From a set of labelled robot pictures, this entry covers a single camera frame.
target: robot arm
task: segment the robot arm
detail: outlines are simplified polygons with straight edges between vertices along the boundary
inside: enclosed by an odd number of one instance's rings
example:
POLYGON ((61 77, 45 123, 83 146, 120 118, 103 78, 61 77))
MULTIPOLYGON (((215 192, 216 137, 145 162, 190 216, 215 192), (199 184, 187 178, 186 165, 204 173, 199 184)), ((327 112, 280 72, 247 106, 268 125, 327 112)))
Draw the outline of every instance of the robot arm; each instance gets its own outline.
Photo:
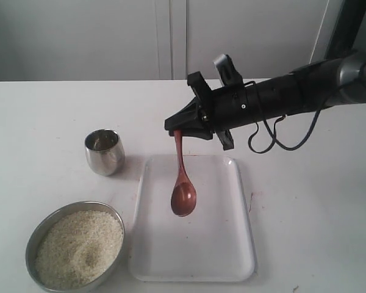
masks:
POLYGON ((227 55, 214 63, 223 87, 211 90, 200 72, 190 74, 187 84, 195 97, 165 120, 170 136, 181 130, 183 136, 210 140, 216 133, 223 149, 230 150, 234 148, 232 128, 264 121, 269 130, 270 118, 366 103, 366 54, 362 52, 313 63, 258 84, 244 84, 227 55))

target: table surface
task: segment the table surface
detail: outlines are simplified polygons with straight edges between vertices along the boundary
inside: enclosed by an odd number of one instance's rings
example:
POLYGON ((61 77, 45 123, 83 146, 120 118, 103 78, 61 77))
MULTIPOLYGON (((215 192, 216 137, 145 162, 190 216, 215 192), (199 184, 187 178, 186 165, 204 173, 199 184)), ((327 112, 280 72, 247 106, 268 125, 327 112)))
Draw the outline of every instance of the table surface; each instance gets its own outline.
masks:
MULTIPOLYGON (((111 204, 130 235, 143 164, 153 154, 174 154, 163 122, 192 96, 185 81, 0 82, 0 292, 41 292, 24 264, 26 244, 65 204, 111 204), (111 178, 92 173, 85 160, 84 138, 99 128, 117 130, 126 150, 126 168, 111 178)), ((279 138, 296 144, 311 119, 288 117, 279 138)), ((123 261, 97 292, 366 292, 366 105, 323 111, 312 137, 293 152, 250 152, 254 130, 233 129, 235 149, 225 153, 217 138, 184 139, 185 154, 237 160, 254 275, 234 284, 143 283, 123 261)), ((254 144, 268 142, 261 127, 254 144)))

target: wire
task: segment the wire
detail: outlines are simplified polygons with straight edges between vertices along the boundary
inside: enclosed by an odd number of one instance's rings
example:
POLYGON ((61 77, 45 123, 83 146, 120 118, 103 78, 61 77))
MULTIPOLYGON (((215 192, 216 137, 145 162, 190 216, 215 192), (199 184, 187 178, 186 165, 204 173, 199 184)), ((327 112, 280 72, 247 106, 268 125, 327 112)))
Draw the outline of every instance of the wire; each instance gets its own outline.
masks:
POLYGON ((283 143, 281 143, 277 138, 276 138, 276 124, 280 121, 282 121, 285 116, 282 116, 281 118, 277 119, 273 125, 273 131, 271 131, 268 123, 267 123, 267 119, 264 115, 264 112, 263 112, 263 108, 262 108, 262 101, 261 101, 261 98, 260 98, 260 95, 259 95, 259 90, 257 89, 257 84, 255 81, 250 81, 250 82, 247 82, 246 84, 244 85, 248 85, 248 84, 252 84, 255 88, 255 91, 256 91, 256 96, 257 96, 257 102, 258 102, 258 106, 259 106, 259 112, 260 112, 260 115, 262 116, 262 120, 263 120, 263 123, 264 123, 264 126, 266 127, 267 129, 267 132, 268 134, 270 135, 270 137, 272 138, 272 141, 271 141, 271 144, 263 151, 256 151, 253 147, 252 147, 252 139, 253 137, 259 132, 259 125, 256 123, 256 131, 249 137, 248 139, 248 147, 250 148, 251 151, 253 151, 254 153, 257 153, 257 154, 264 154, 268 151, 270 151, 275 144, 277 144, 278 146, 280 146, 282 149, 286 150, 286 151, 295 151, 297 149, 299 149, 300 147, 302 147, 306 142, 307 140, 309 139, 310 135, 312 134, 315 126, 316 126, 316 123, 317 123, 317 120, 318 120, 318 116, 320 115, 320 112, 321 110, 324 108, 324 105, 325 103, 327 102, 327 100, 332 97, 333 95, 335 95, 339 90, 343 89, 344 87, 350 85, 350 84, 353 84, 354 82, 356 81, 352 81, 352 82, 348 82, 346 84, 343 84, 341 85, 340 87, 337 87, 330 95, 324 97, 321 101, 321 103, 319 104, 317 110, 316 110, 316 113, 312 119, 312 123, 310 124, 309 126, 309 129, 306 133, 306 135, 304 136, 304 138, 302 139, 302 141, 300 141, 297 145, 295 146, 286 146, 284 145, 283 143))

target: stainless steel cup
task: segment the stainless steel cup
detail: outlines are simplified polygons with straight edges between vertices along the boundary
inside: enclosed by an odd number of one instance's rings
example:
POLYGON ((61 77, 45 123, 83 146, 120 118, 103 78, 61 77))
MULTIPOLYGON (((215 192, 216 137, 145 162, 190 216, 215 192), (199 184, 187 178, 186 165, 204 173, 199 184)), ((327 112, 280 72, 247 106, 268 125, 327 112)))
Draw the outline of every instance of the stainless steel cup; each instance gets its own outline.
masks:
POLYGON ((85 155, 91 169, 103 176, 114 174, 124 164, 122 141, 110 129, 94 131, 85 138, 85 155))

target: spoon handle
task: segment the spoon handle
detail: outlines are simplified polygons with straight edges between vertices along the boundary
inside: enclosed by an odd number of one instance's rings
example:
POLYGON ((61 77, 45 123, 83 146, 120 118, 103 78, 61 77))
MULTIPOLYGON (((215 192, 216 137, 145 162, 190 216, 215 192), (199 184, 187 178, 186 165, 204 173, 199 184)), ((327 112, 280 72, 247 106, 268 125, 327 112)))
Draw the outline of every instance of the spoon handle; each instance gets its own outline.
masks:
POLYGON ((182 131, 175 130, 173 132, 176 143, 176 152, 178 154, 178 168, 179 172, 182 170, 185 173, 184 163, 183 163, 183 147, 182 147, 182 131))

